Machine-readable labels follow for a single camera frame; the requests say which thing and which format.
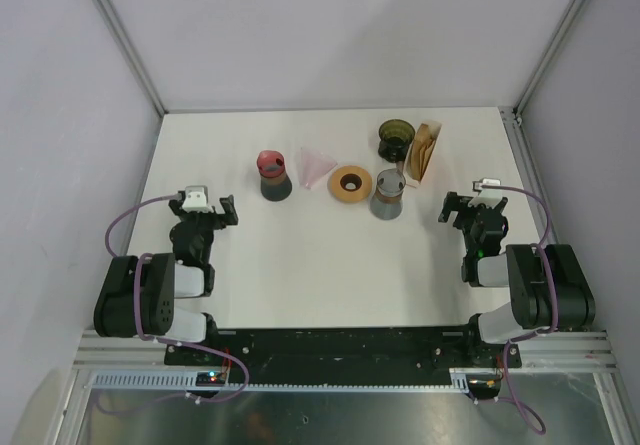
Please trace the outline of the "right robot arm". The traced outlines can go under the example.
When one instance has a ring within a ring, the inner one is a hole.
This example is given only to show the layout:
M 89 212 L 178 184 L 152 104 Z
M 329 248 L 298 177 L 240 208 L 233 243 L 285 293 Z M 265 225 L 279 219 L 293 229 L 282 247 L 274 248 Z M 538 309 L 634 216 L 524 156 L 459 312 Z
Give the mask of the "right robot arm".
M 459 337 L 445 339 L 443 350 L 453 354 L 454 364 L 486 366 L 504 346 L 582 329 L 595 319 L 595 299 L 571 246 L 502 244 L 509 232 L 507 203 L 482 187 L 474 197 L 449 191 L 443 201 L 438 221 L 446 223 L 455 214 L 453 227 L 463 236 L 462 281 L 509 292 L 506 304 L 471 317 Z

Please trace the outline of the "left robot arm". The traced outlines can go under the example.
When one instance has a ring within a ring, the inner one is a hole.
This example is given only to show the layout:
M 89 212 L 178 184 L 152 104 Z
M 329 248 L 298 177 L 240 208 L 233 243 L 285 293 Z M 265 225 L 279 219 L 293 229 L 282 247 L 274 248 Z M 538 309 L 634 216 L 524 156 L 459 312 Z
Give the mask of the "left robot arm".
M 115 226 L 140 208 L 158 202 L 167 202 L 177 218 L 169 231 L 172 250 L 140 256 L 116 254 L 111 247 Z M 190 186 L 172 195 L 147 199 L 108 226 L 104 242 L 111 263 L 93 314 L 99 336 L 186 342 L 187 354 L 202 365 L 219 357 L 221 341 L 208 332 L 213 319 L 202 312 L 182 310 L 176 302 L 206 298 L 213 292 L 214 234 L 239 223 L 232 195 L 222 197 L 220 205 L 222 211 L 217 212 L 209 203 L 206 187 Z

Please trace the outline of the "wooden dripper ring holder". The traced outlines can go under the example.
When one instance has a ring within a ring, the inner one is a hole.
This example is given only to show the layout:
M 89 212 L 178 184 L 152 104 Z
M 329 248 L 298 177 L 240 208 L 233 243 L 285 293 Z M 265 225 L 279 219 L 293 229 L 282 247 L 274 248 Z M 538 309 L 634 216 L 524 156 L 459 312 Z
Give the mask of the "wooden dripper ring holder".
M 346 204 L 365 201 L 371 194 L 373 180 L 370 173 L 355 165 L 336 169 L 328 180 L 331 195 Z

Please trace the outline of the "red-rimmed glass carafe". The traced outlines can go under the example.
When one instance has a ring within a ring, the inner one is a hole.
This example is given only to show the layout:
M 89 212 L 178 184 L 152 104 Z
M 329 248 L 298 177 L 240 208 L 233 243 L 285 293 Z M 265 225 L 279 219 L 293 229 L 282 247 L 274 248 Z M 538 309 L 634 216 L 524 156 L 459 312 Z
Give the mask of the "red-rimmed glass carafe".
M 262 196 L 272 202 L 288 198 L 292 192 L 292 183 L 287 174 L 284 156 L 278 151 L 263 150 L 258 154 L 256 165 Z

